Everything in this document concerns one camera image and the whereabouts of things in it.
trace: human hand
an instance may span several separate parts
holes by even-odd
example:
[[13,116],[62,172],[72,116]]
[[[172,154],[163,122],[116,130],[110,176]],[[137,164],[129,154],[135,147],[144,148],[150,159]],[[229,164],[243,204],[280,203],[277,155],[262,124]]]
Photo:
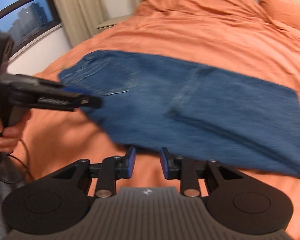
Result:
[[26,126],[26,122],[31,118],[31,112],[28,111],[22,120],[16,125],[3,128],[2,122],[0,120],[0,132],[2,132],[2,137],[0,137],[0,152],[10,153],[13,152],[17,146],[18,141],[22,137],[22,132]]

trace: wire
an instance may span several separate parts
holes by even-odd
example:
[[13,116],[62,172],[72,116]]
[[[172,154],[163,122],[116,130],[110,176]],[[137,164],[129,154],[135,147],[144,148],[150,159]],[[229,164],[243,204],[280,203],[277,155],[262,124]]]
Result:
[[21,139],[20,142],[22,143],[24,149],[25,149],[25,152],[26,152],[26,157],[28,159],[28,166],[26,166],[19,158],[15,157],[12,155],[13,152],[11,153],[5,153],[5,154],[2,154],[3,156],[7,156],[7,157],[11,157],[11,158],[14,158],[15,160],[17,160],[18,162],[21,163],[21,165],[26,169],[26,172],[24,174],[22,174],[21,178],[20,179],[17,179],[15,181],[8,181],[8,180],[5,180],[5,179],[2,179],[0,177],[0,181],[3,182],[3,183],[6,183],[6,184],[17,184],[19,182],[21,182],[22,180],[24,180],[25,178],[25,175],[28,174],[30,179],[32,181],[34,181],[34,177],[31,175],[30,171],[29,171],[29,159],[30,159],[30,154],[29,154],[29,150],[28,150],[28,147],[26,146],[25,142]]

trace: bedside table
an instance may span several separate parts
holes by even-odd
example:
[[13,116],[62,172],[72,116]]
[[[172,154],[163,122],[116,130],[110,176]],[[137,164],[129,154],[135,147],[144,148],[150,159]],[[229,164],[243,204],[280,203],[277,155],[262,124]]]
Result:
[[112,18],[108,21],[105,21],[105,22],[99,24],[96,27],[97,33],[101,33],[106,29],[110,29],[113,26],[115,26],[117,23],[124,22],[125,20],[128,20],[131,16],[132,15],[126,15],[126,16],[116,17],[116,18]]

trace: orange pillow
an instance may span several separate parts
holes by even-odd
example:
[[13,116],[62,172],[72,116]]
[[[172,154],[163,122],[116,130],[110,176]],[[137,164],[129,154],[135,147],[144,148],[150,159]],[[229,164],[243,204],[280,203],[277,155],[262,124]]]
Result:
[[272,19],[300,31],[300,5],[291,0],[259,0],[259,3]]

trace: orange duvet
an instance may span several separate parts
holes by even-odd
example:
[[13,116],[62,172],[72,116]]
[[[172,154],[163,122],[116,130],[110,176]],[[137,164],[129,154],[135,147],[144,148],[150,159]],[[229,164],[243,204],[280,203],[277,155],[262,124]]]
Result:
[[[213,65],[290,87],[300,100],[300,32],[272,20],[254,0],[143,0],[128,21],[76,46],[38,76],[57,80],[62,69],[99,49],[159,54]],[[81,158],[98,163],[105,157],[124,154],[81,111],[33,110],[24,141],[36,179]],[[21,145],[15,154],[24,158]],[[244,172],[291,198],[294,215],[287,232],[300,240],[300,179]],[[179,182],[166,181],[159,157],[148,153],[137,156],[132,179],[117,185],[120,190],[121,186],[179,187]]]

